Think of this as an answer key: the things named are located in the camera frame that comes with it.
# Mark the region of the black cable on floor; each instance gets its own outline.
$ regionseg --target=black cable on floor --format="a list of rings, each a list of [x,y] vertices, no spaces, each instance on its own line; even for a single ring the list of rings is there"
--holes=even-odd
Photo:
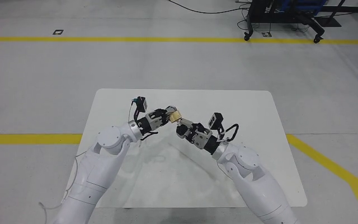
[[[220,14],[220,13],[226,13],[226,12],[232,12],[232,11],[237,11],[237,10],[242,10],[241,6],[239,8],[234,8],[233,10],[226,10],[226,11],[221,11],[221,12],[201,12],[201,11],[197,11],[197,10],[192,10],[190,8],[187,8],[185,6],[182,6],[181,4],[179,3],[176,3],[176,2],[173,2],[172,0],[168,0],[170,1],[171,3],[174,3],[182,8],[185,8],[186,10],[189,10],[189,11],[192,11],[192,12],[197,12],[197,13],[202,13],[202,14]]]
[[[241,22],[243,22],[243,21],[246,21],[245,19],[244,20],[241,20],[240,22],[238,22],[236,25],[237,25],[237,27],[240,29],[240,30],[248,30],[248,29],[245,29],[245,28],[241,28],[240,26],[239,26],[239,23],[241,23]]]
[[[299,31],[299,32],[307,32],[310,26],[306,26],[305,28],[300,28],[297,24],[297,28],[291,28],[292,31]]]

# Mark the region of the metal frame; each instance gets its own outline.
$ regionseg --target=metal frame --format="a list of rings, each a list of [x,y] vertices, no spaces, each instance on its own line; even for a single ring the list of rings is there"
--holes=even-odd
[[[342,5],[344,4],[345,1],[346,0],[340,1],[337,8],[335,8],[335,10],[332,12],[332,14],[330,15],[329,18],[320,17],[320,18],[316,19],[317,22],[323,27],[341,27],[341,24],[339,24],[339,22],[337,22],[337,20],[335,20],[335,18],[333,18],[333,17],[336,15],[336,13],[342,7]]]
[[[358,12],[358,6],[323,6],[321,12]]]
[[[324,29],[315,22],[311,16],[296,11],[297,0],[293,0],[290,9],[287,12],[275,13],[278,0],[274,0],[269,12],[266,7],[271,3],[270,0],[253,0],[247,13],[247,29],[244,39],[248,41],[253,34],[252,23],[263,24],[303,24],[309,25],[317,35],[314,42],[318,43],[324,34]]]

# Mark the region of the black cable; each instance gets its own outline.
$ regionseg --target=black cable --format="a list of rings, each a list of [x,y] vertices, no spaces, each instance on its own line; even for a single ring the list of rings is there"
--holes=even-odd
[[[353,14],[355,12],[349,12],[349,13],[344,13],[344,14],[338,14],[338,15],[335,15],[335,16],[345,16],[345,15],[350,15],[350,14]],[[329,16],[315,16],[314,18],[324,18],[324,17],[330,17],[331,15]]]
[[[154,134],[158,134],[159,132],[149,132],[149,135],[145,136],[144,138],[141,139],[141,141],[145,140],[146,138],[148,138],[149,136],[152,136]]]
[[[310,26],[306,26],[304,28],[300,28],[297,24],[297,28],[291,28],[292,31],[299,31],[299,32],[307,32]]]
[[[233,128],[236,128],[236,129],[235,129],[235,132],[234,132],[234,134],[232,135],[232,137],[227,140],[228,142],[231,142],[231,141],[234,140],[234,138],[236,137],[237,131],[239,130],[239,125],[238,125],[238,124],[233,124],[230,128],[226,129],[225,132],[228,132],[228,131],[230,131],[230,130],[233,129]]]
[[[245,18],[245,16],[244,16],[244,9],[241,10],[241,15],[242,15],[242,17],[244,18],[244,20],[247,21],[247,15],[246,15],[246,18]]]
[[[245,6],[245,5],[247,5],[247,4],[251,4],[251,2],[246,2],[246,3],[244,3],[244,4],[241,4],[241,5],[239,6],[239,8],[241,8],[242,6]]]
[[[241,29],[241,30],[248,30],[248,29],[245,29],[245,28],[241,28],[240,26],[239,26],[239,23],[241,23],[241,22],[243,22],[243,21],[246,21],[246,20],[241,20],[240,22],[238,22],[236,25],[237,25],[237,27],[239,28],[239,29]]]
[[[260,24],[257,24],[257,26],[253,27],[254,25],[256,25],[256,24],[253,24],[253,25],[252,25],[252,28],[253,28],[253,29],[258,29],[258,28],[260,28]]]
[[[130,111],[132,109],[132,106],[133,106],[133,100],[132,100],[132,103],[130,104],[130,108],[129,108],[129,112],[128,112],[128,122],[129,122],[129,119],[130,119]]]
[[[176,5],[178,5],[178,6],[180,6],[180,7],[182,7],[182,8],[185,8],[186,10],[189,10],[189,11],[192,11],[192,12],[197,12],[197,13],[202,13],[202,14],[220,14],[220,13],[226,13],[226,12],[232,12],[232,11],[236,11],[236,10],[241,10],[242,8],[241,8],[241,6],[239,7],[239,8],[235,8],[235,9],[233,9],[233,10],[226,10],[226,11],[221,11],[221,12],[201,12],[201,11],[197,11],[197,10],[192,10],[192,9],[190,9],[190,8],[187,8],[187,7],[185,7],[185,6],[182,6],[181,4],[179,4],[179,3],[176,3],[176,2],[173,2],[172,0],[168,0],[168,1],[170,1],[171,3],[174,3],[174,4],[176,4]]]

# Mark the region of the cart wheel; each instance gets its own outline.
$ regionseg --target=cart wheel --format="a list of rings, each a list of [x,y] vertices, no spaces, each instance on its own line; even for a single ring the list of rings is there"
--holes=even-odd
[[[320,42],[320,40],[321,40],[320,38],[314,38],[313,43],[316,44],[316,43]]]

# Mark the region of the yellow tape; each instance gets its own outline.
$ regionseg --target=yellow tape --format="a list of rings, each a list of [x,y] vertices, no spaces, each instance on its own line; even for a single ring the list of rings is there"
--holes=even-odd
[[[79,144],[81,134],[0,134],[0,144]]]
[[[349,171],[345,170],[342,166],[336,164],[332,160],[330,160],[325,155],[321,154],[311,146],[307,145],[306,143],[302,142],[297,137],[293,136],[292,134],[286,135],[288,142],[296,147],[298,150],[312,158],[314,161],[318,162],[330,172],[336,174],[341,179],[346,181],[353,190],[356,199],[358,200],[358,178],[350,173]]]
[[[358,199],[358,178],[292,134],[288,142],[332,173],[346,181]],[[0,134],[0,144],[79,144],[81,134]]]
[[[251,38],[165,38],[165,37],[38,37],[3,36],[0,42],[192,42],[192,43],[261,43],[261,44],[314,44],[311,39]],[[358,44],[358,40],[321,40],[319,44]]]

